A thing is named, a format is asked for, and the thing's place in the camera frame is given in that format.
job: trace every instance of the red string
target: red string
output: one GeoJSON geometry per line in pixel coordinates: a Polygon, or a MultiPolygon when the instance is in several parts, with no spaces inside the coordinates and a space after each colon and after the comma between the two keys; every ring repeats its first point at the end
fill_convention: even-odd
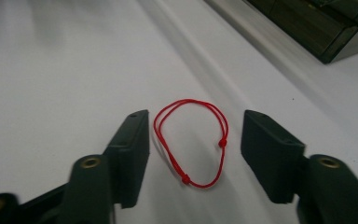
{"type": "Polygon", "coordinates": [[[167,151],[168,158],[171,161],[173,169],[176,171],[177,174],[179,174],[179,176],[182,177],[182,182],[184,184],[186,184],[186,185],[190,184],[190,185],[200,188],[200,189],[207,189],[207,188],[213,186],[217,182],[220,175],[222,174],[223,162],[224,162],[224,158],[225,158],[225,154],[226,154],[226,144],[227,144],[227,137],[228,137],[228,122],[227,122],[225,115],[215,105],[212,105],[210,103],[203,102],[203,101],[193,100],[193,99],[178,100],[176,102],[173,102],[170,105],[165,106],[164,108],[162,108],[161,111],[158,112],[158,114],[156,115],[156,118],[154,120],[154,123],[153,123],[153,128],[154,128],[154,131],[156,133],[156,136],[157,136],[159,142],[164,146],[165,150],[167,151]],[[162,124],[164,123],[164,121],[167,119],[167,117],[173,111],[175,111],[177,108],[179,108],[179,106],[185,105],[185,104],[202,105],[202,106],[205,106],[206,108],[208,108],[214,114],[214,116],[217,118],[217,120],[219,121],[219,125],[222,130],[222,138],[219,141],[219,146],[222,148],[222,156],[220,158],[220,165],[219,165],[219,169],[217,170],[216,176],[209,184],[204,184],[204,185],[197,184],[191,180],[190,176],[188,176],[183,171],[182,167],[179,165],[179,163],[177,162],[177,160],[171,153],[170,148],[168,147],[168,144],[165,141],[164,136],[162,135],[161,127],[162,127],[162,124]],[[166,112],[167,110],[168,110],[168,112],[162,117],[161,121],[158,122],[159,117],[162,116],[162,114],[164,114],[164,112],[166,112]]]}

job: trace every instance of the red cord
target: red cord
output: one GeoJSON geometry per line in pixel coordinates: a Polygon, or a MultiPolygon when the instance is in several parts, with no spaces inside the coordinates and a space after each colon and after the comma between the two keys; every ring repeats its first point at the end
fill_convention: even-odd
{"type": "Polygon", "coordinates": [[[193,100],[193,99],[184,99],[184,100],[178,100],[176,102],[173,102],[170,105],[165,106],[161,111],[158,112],[156,115],[156,118],[153,123],[153,128],[156,133],[156,136],[159,140],[159,142],[164,146],[165,150],[167,151],[168,157],[170,158],[171,164],[173,169],[176,171],[179,176],[182,177],[182,182],[186,185],[190,184],[194,187],[200,188],[200,189],[207,189],[211,186],[213,186],[217,180],[219,179],[220,175],[222,174],[223,169],[223,162],[225,158],[226,153],[226,144],[227,144],[227,137],[228,137],[228,122],[225,117],[225,115],[215,106],[207,102],[193,100]],[[209,184],[197,184],[194,181],[191,180],[190,176],[188,176],[182,169],[182,167],[179,165],[179,163],[176,161],[175,157],[170,151],[170,148],[168,147],[167,142],[164,139],[164,136],[162,136],[161,127],[164,121],[167,119],[167,117],[175,111],[179,106],[185,105],[185,104],[196,104],[196,105],[202,105],[208,108],[212,113],[216,116],[217,120],[219,121],[220,128],[222,130],[222,138],[219,141],[219,146],[222,148],[222,156],[220,158],[220,165],[219,169],[216,173],[216,176],[214,177],[213,181],[209,184]],[[166,115],[161,119],[161,121],[158,123],[158,118],[166,111],[170,109],[166,115]]]}

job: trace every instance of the table surface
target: table surface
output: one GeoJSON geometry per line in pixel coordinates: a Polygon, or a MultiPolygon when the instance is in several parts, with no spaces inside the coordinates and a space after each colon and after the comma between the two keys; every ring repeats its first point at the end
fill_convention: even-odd
{"type": "MultiPolygon", "coordinates": [[[[77,159],[102,153],[130,113],[148,109],[151,122],[195,98],[230,124],[221,179],[184,186],[151,134],[138,203],[117,206],[117,223],[298,223],[296,203],[271,203],[241,157],[243,111],[270,115],[307,156],[340,158],[358,176],[358,54],[323,65],[247,13],[251,38],[200,0],[0,0],[0,192],[24,203],[54,189],[77,159]]],[[[163,132],[192,179],[213,178],[211,113],[186,105],[163,132]]]]}

